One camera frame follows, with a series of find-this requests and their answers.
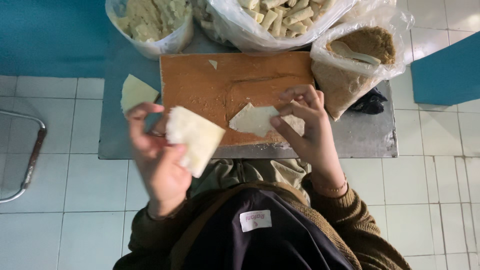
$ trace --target metal chair leg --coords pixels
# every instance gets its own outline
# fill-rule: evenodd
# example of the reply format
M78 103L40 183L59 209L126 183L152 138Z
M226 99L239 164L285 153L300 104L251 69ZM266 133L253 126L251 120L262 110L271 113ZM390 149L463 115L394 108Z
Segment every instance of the metal chair leg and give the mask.
M20 197L20 195L22 195L30 185L31 179L32 179L32 173L35 168L35 163L40 153L40 148L42 147L43 140L47 135L47 129L45 127L45 124L40 119L38 119L37 117L30 116L28 114L17 113L9 110L0 110L0 114L6 114L14 117L30 119L37 122L38 125L40 126L40 129L38 130L38 134L36 137L35 145L33 146L32 154L30 155L30 160L28 161L28 166L25 172L24 181L20 185L20 190L17 193L15 193L13 196L10 196L5 199L0 199L0 203L4 203L4 202L13 201L16 198Z

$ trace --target white fabric label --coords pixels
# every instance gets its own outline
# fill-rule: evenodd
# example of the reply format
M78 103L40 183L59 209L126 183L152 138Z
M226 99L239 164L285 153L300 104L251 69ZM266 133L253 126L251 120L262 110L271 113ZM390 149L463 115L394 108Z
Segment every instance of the white fabric label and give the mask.
M258 228L272 227L270 210L250 211L240 214L242 232L249 232Z

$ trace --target brown knit sweater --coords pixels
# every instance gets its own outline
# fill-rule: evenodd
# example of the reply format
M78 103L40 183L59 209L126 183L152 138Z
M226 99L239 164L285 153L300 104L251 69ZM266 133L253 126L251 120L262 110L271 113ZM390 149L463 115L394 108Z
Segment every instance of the brown knit sweater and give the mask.
M355 191L349 188L340 198L321 196L313 190L308 174L302 185L310 195L311 208L292 186L264 181L205 192L188 200L174 218L161 221L149 218L144 208L133 219L128 245L132 252L118 260L114 269L180 269L197 235L215 211L240 190L256 187L274 191L303 213L355 269L411 270L397 250L380 237L380 229L368 213L367 205Z

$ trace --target plastic bag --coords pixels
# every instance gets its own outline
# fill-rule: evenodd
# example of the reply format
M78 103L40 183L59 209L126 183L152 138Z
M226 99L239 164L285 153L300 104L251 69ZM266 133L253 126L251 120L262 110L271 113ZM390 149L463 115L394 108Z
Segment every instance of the plastic bag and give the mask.
M396 0L359 0L351 10L338 20L338 22L344 23L350 21L385 5L395 7Z
M402 34L408 33L415 20L412 14L389 5L381 6L357 19L327 30L312 44L312 72L325 96L325 107L336 121L342 113L381 80L389 80L405 71L405 45ZM339 56L326 44L360 30L379 26L392 34L395 63L372 65Z
M161 54L176 54L187 47L193 38L192 14L187 16L185 22L170 35L155 42L141 42L133 40L119 27L117 20L125 16L128 0L106 0L105 11L112 24L128 39L133 46L146 58L159 61Z
M218 30L215 30L214 18L212 13L215 12L212 6L206 0L191 0L193 7L193 17L198 25L203 29L205 34L213 41L222 45L233 47L233 44L225 37L221 36Z
M301 48L316 40L357 2L357 0L336 0L305 34L298 37L275 38L242 10L237 0L206 1L214 9L211 14L215 30L242 52L285 51Z

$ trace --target wrist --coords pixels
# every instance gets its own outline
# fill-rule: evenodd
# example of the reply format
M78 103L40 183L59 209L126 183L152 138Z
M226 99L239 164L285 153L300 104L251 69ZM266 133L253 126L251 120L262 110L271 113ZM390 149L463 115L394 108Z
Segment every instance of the wrist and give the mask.
M150 200L147 206L147 213L154 220L172 216L180 210L185 198L186 196L180 196L168 201Z
M347 177L342 170L320 173L313 169L311 174L313 189L320 195L338 198L348 191Z

